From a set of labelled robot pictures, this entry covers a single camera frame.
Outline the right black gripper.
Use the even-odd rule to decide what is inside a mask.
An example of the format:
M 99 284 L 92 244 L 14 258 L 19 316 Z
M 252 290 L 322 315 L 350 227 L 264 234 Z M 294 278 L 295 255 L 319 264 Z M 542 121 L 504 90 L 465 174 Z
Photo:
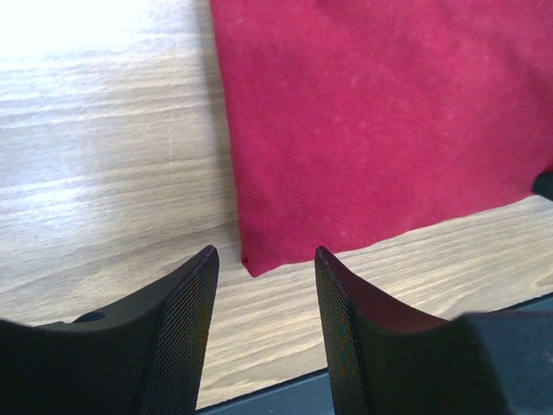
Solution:
M 542 197 L 553 197 L 553 172 L 539 174 L 533 182 L 532 192 Z

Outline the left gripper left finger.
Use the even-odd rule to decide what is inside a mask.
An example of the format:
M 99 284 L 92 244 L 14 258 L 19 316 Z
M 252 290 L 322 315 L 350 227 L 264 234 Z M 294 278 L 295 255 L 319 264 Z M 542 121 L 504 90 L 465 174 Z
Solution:
M 2 413 L 195 413 L 218 276 L 207 246 L 73 322 L 2 321 Z

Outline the dark red t shirt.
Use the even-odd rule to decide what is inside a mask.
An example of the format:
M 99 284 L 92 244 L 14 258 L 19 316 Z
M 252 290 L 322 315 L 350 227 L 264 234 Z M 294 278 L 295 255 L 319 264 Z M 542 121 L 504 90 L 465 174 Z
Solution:
M 519 201 L 552 167 L 549 1 L 214 1 L 254 277 Z

